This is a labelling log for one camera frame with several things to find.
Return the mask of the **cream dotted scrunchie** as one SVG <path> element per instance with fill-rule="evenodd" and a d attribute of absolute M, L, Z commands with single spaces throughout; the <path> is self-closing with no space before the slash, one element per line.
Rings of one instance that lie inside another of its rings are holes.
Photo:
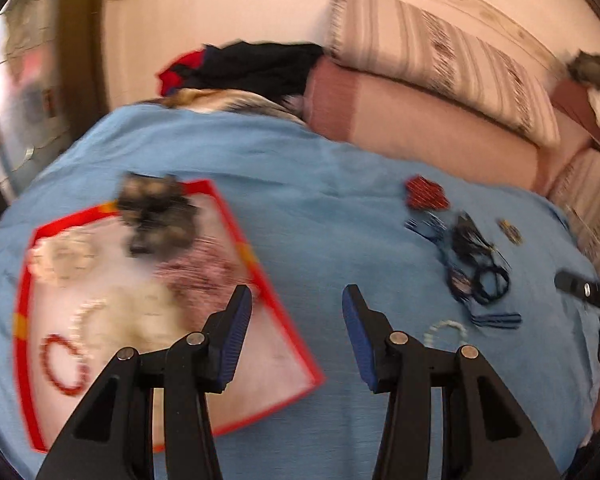
<path fill-rule="evenodd" d="M 113 287 L 84 310 L 80 341 L 93 358 L 110 358 L 123 347 L 140 353 L 169 348 L 188 333 L 182 313 L 163 284 Z"/>

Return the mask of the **red jewelry box tray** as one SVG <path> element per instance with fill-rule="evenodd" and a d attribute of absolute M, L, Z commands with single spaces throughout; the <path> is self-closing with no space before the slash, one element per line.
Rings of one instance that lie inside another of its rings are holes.
<path fill-rule="evenodd" d="M 190 181 L 198 245 L 183 284 L 126 251 L 131 230 L 112 203 L 39 226 L 23 263 L 14 323 L 16 384 L 32 448 L 50 448 L 114 352 L 169 347 L 200 330 L 237 284 L 253 307 L 235 375 L 208 401 L 227 434 L 317 389 L 324 376 L 279 302 L 219 190 Z"/>

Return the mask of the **red plaid scrunchie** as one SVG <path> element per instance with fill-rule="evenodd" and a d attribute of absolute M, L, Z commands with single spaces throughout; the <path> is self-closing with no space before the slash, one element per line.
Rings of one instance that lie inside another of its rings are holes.
<path fill-rule="evenodd" d="M 154 275 L 181 307 L 190 332 L 201 330 L 210 315 L 223 311 L 242 284 L 238 266 L 213 237 L 197 238 L 186 252 L 159 263 Z"/>

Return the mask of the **white black-dotted scrunchie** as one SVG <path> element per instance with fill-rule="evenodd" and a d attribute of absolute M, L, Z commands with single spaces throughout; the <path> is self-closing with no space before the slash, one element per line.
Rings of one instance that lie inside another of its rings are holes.
<path fill-rule="evenodd" d="M 90 272 L 97 255 L 93 234 L 71 228 L 37 240 L 28 251 L 28 270 L 43 284 L 66 286 Z"/>

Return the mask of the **dark grey sheer scrunchie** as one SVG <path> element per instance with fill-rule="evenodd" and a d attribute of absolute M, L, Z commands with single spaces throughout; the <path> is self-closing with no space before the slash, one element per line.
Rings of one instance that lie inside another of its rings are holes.
<path fill-rule="evenodd" d="M 145 176 L 128 171 L 116 199 L 122 222 L 132 230 L 126 247 L 131 257 L 166 260 L 191 248 L 198 234 L 198 207 L 172 174 Z"/>

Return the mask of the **striped floral pillow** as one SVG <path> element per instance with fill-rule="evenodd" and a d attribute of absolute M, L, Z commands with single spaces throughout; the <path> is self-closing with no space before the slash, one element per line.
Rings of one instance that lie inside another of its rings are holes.
<path fill-rule="evenodd" d="M 565 211 L 580 252 L 600 277 L 600 152 L 590 148 L 577 154 L 548 199 Z"/>
<path fill-rule="evenodd" d="M 560 133 L 538 78 L 482 39 L 401 0 L 330 0 L 326 50 L 339 65 L 414 84 L 540 148 Z"/>

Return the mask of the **blue towel blanket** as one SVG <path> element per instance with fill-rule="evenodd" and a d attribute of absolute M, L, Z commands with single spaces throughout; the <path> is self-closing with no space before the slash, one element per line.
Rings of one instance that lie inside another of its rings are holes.
<path fill-rule="evenodd" d="M 558 292 L 555 273 L 592 275 L 564 214 L 519 188 L 470 184 L 419 162 L 330 142 L 271 117 L 121 107 L 42 171 L 0 220 L 0 450 L 31 479 L 30 447 L 12 359 L 12 315 L 22 260 L 38 226 L 107 200 L 127 171 L 211 179 L 322 368 L 321 388 L 262 422 L 219 438 L 227 479 L 366 479 L 386 398 L 363 384 L 341 314 L 344 286 L 415 337 L 463 321 L 437 249 L 405 227 L 403 185 L 441 184 L 504 255 L 512 286 L 501 308 L 518 330 L 471 327 L 468 340 L 506 383 L 559 470 L 591 428 L 598 388 L 600 311 Z"/>

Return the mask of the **black hair claw clip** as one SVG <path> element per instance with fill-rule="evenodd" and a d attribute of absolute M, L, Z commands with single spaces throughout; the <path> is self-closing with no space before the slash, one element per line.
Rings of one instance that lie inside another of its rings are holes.
<path fill-rule="evenodd" d="M 493 245 L 488 242 L 475 225 L 471 216 L 463 211 L 452 229 L 452 249 L 460 260 L 474 264 L 494 263 Z"/>

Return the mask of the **red dotted hair bow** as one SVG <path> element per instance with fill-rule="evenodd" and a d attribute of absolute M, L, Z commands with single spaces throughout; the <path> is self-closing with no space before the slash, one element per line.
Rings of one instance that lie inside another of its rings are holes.
<path fill-rule="evenodd" d="M 423 176 L 408 179 L 405 184 L 406 206 L 414 210 L 447 210 L 450 202 L 437 182 Z"/>

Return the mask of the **pink quilted bolster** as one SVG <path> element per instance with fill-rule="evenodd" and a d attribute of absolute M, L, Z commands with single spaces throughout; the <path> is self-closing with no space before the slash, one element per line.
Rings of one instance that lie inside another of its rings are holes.
<path fill-rule="evenodd" d="M 321 58 L 304 94 L 304 121 L 324 138 L 394 159 L 424 162 L 469 182 L 547 195 L 588 132 L 555 114 L 558 148 L 538 148 L 496 122 L 407 84 Z"/>

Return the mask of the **gold patterned scarf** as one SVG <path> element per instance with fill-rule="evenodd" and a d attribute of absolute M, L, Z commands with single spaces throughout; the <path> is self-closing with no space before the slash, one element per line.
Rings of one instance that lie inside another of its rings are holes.
<path fill-rule="evenodd" d="M 170 96 L 148 100 L 172 110 L 191 110 L 199 114 L 219 112 L 261 115 L 289 120 L 302 125 L 302 120 L 283 105 L 244 90 L 178 89 Z"/>

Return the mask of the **wooden glass door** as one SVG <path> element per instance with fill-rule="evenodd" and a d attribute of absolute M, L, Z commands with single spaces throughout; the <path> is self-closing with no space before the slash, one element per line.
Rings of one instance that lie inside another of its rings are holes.
<path fill-rule="evenodd" d="M 0 0 L 0 208 L 108 113 L 104 0 Z"/>

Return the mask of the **black and red clothes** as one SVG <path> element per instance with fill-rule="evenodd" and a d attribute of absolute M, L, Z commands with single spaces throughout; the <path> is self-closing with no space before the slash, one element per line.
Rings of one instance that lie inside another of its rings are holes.
<path fill-rule="evenodd" d="M 180 89 L 242 90 L 273 102 L 306 91 L 309 73 L 324 55 L 312 42 L 236 41 L 219 48 L 206 44 L 172 61 L 157 74 L 160 96 Z"/>

